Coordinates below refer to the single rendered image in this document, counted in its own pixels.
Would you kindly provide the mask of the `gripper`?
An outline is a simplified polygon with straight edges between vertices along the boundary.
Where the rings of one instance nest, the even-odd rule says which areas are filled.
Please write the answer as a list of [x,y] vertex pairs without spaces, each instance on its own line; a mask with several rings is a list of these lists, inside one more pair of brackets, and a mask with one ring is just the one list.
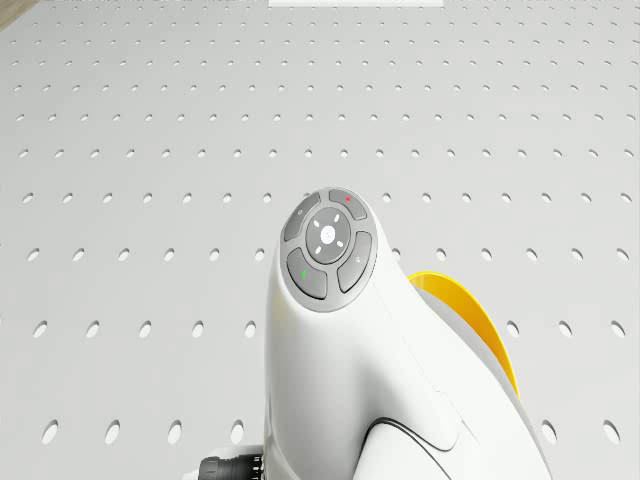
[[216,448],[186,473],[186,480],[265,480],[263,446]]

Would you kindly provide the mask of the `yellow bowl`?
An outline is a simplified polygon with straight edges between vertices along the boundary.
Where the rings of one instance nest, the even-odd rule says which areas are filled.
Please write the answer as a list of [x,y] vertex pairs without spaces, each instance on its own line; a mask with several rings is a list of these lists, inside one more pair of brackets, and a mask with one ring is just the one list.
[[505,372],[517,396],[519,388],[509,354],[494,323],[475,297],[455,279],[435,271],[416,272],[409,282],[441,300],[481,338]]

